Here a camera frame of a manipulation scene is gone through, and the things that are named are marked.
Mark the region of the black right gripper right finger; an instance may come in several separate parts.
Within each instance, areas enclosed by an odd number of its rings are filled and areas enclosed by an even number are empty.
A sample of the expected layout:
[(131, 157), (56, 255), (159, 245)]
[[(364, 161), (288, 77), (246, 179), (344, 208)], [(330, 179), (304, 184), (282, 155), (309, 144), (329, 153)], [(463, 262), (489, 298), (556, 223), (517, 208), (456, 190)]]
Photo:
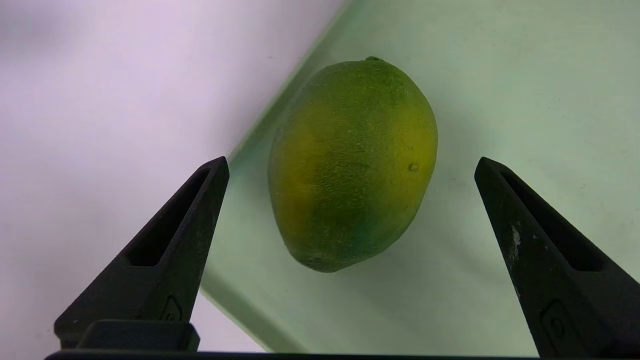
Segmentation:
[(638, 358), (638, 281), (507, 166), (474, 180), (539, 356)]

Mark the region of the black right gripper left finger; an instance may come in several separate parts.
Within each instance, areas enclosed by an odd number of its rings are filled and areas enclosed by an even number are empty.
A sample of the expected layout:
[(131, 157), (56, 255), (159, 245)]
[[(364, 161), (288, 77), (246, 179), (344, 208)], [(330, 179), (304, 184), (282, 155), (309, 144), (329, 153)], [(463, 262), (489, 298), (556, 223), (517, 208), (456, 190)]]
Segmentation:
[(62, 350), (194, 351), (190, 318), (230, 178), (200, 166), (54, 322)]

